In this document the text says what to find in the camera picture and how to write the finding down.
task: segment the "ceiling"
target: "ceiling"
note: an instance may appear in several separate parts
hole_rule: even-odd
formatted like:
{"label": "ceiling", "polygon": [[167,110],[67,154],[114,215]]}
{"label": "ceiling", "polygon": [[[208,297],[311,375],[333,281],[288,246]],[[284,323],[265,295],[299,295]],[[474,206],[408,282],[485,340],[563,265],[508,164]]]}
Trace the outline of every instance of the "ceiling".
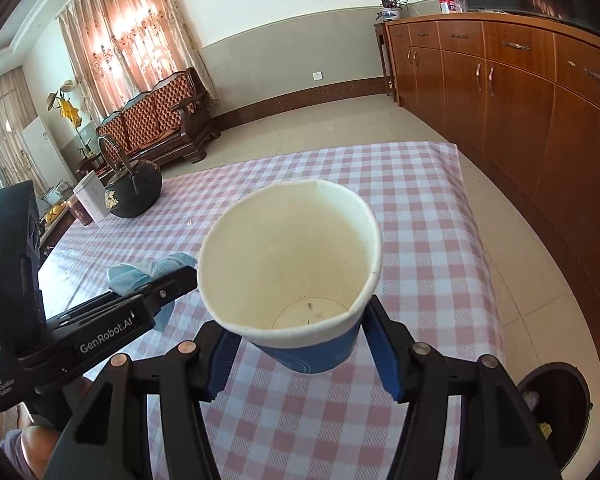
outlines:
{"label": "ceiling", "polygon": [[22,0],[0,30],[0,75],[21,65],[69,0]]}

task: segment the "paper cup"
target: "paper cup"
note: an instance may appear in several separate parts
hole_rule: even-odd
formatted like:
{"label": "paper cup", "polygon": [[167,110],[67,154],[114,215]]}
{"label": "paper cup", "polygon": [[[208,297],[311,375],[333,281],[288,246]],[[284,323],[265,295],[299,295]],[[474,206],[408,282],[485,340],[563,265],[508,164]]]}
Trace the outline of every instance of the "paper cup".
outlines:
{"label": "paper cup", "polygon": [[382,264],[376,218],[323,180],[272,184],[230,206],[198,255],[211,316],[296,372],[349,357]]}

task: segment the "blue gripper pad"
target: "blue gripper pad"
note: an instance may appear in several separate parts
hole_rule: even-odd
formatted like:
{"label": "blue gripper pad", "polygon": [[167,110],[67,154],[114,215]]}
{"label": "blue gripper pad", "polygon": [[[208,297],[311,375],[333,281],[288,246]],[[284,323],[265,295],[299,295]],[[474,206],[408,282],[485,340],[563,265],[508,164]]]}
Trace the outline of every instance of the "blue gripper pad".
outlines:
{"label": "blue gripper pad", "polygon": [[[400,384],[400,363],[394,347],[389,341],[382,321],[378,313],[372,307],[372,302],[377,301],[380,309],[382,304],[376,296],[373,296],[365,307],[365,313],[362,316],[362,329],[365,331],[366,341],[369,344],[371,355],[376,364],[378,375],[382,381],[382,387],[398,401],[402,396],[402,385]],[[386,321],[390,325],[393,321],[382,310]]]}
{"label": "blue gripper pad", "polygon": [[205,393],[208,398],[215,399],[224,390],[231,368],[234,366],[235,355],[242,337],[224,330],[209,361],[208,380]]}

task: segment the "light blue cloth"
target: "light blue cloth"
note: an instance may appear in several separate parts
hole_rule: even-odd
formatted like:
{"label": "light blue cloth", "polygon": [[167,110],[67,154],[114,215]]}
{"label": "light blue cloth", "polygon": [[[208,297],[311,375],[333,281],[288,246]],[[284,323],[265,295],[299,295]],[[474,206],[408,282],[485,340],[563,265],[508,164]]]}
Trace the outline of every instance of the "light blue cloth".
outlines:
{"label": "light blue cloth", "polygon": [[[198,261],[186,253],[174,253],[165,258],[152,262],[138,262],[135,264],[119,264],[107,269],[107,282],[110,290],[120,296],[125,296],[157,278],[161,278],[184,266],[195,267]],[[157,316],[154,317],[154,330],[164,332],[173,313],[175,302],[165,305]]]}

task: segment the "potted plant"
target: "potted plant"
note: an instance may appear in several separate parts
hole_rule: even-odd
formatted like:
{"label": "potted plant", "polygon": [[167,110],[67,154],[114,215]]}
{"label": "potted plant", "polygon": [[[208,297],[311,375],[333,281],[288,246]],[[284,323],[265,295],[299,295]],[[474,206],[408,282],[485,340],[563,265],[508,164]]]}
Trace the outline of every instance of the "potted plant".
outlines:
{"label": "potted plant", "polygon": [[406,0],[380,0],[382,9],[378,12],[376,20],[382,18],[383,21],[399,20],[401,10],[409,4]]}

